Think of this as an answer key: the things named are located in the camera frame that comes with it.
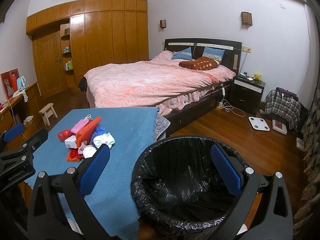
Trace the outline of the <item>red white floor scale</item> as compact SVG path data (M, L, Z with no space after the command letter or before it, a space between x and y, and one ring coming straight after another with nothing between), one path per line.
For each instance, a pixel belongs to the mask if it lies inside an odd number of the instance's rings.
M272 129L275 131L287 135L287 127L284 123L278 121L278 120L272 120Z

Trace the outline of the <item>light blue electric kettle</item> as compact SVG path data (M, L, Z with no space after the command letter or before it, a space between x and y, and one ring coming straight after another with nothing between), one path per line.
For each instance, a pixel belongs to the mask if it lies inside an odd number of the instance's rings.
M21 76L17 79L17 89L20 91L25 90L26 87L26 80L24 76Z

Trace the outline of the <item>white plastic bag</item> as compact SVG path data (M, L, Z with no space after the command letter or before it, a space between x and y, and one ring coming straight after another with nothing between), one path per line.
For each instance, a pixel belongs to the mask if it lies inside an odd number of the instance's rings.
M109 149L115 144L115 139L110 133L104 133L97 135L93 138L93 141L86 145L82 151L82 155L85 159L93 157L98 148L102 145L107 145Z

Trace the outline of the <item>red cloth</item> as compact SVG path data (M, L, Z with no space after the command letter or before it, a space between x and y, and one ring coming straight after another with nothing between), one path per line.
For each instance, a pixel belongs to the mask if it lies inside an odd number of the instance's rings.
M66 157L66 160L68 162L80 162L82 159L84 159L84 156L82 154L79 154L77 148L69 149L69 152Z

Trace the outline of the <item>white bathroom scale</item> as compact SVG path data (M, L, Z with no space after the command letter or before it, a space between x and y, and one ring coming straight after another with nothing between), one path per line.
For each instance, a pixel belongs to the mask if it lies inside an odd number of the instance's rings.
M248 120L249 120L249 123L251 124L252 128L255 130L265 131L265 132L270 131L270 128L264 119L250 116L248 118Z

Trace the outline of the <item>blue plastic bag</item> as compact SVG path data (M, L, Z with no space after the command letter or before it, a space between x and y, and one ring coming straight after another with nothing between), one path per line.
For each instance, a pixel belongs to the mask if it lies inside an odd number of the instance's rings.
M93 140L95 137L106 134L106 133L107 133L106 129L104 129L103 126L101 126L101 124L98 124L91 136L90 144L91 145L93 144Z

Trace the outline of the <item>small white wooden stool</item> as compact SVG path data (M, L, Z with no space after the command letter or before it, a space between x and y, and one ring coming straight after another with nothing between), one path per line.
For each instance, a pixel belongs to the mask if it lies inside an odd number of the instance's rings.
M39 110L39 114L43 119L45 126L50 126L49 118L53 115L55 118L58 118L58 115L54 109L53 103L48 103L41 110Z

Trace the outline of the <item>blue pillow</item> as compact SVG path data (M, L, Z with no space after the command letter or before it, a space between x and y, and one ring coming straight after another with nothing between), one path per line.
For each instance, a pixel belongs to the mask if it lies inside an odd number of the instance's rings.
M192 51L191 47L188 47L182 51L174 51L171 57L172 60L182 59L185 61L192 61Z
M205 47L202 56L213 59L221 63L225 50L212 47Z

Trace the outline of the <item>wooden wardrobe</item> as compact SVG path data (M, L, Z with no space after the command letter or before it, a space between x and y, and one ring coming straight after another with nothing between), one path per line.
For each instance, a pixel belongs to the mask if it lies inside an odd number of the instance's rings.
M90 69L149 58L146 0L77 0L27 17L40 93L75 91Z

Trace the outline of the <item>orange knitted cloth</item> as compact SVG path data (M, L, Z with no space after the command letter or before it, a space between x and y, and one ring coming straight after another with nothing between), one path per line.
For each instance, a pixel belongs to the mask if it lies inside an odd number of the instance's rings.
M98 116L94 120L89 121L83 128L81 128L75 135L76 147L79 148L83 142L89 143L97 126L101 122L101 117Z

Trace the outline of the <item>white paper box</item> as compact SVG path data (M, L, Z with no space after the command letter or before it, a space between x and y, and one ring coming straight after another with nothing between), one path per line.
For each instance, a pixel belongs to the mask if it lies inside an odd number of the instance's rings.
M67 148L77 148L75 135L71 135L70 137L65 139L64 142Z

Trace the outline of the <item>red plastic bag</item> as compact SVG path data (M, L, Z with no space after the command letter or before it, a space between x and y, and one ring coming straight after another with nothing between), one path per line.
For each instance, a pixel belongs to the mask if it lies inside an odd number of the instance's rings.
M57 138L60 141L65 141L67 138L71 137L72 135L73 133L71 132L70 129L65 129L57 134Z

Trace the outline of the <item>pink pouch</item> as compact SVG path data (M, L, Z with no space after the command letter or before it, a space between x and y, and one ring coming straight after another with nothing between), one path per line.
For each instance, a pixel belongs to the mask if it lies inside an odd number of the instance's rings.
M89 123L89 120L87 118L81 119L71 128L71 132L73 134L76 134L78 131L80 131L80 129L85 127L88 123Z

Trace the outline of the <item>yellow plush toy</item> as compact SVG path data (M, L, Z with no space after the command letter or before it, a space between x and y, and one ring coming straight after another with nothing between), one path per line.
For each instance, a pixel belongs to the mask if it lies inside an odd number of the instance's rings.
M261 74L258 74L258 73L254 73L252 79L253 79L253 82L261 83L261 81L262 81L262 75L261 75Z

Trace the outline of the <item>black nightstand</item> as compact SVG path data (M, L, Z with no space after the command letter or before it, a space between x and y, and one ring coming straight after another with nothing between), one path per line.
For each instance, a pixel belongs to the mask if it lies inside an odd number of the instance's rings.
M237 75L233 80L229 102L232 106L255 117L259 111L265 85L264 82L249 81Z

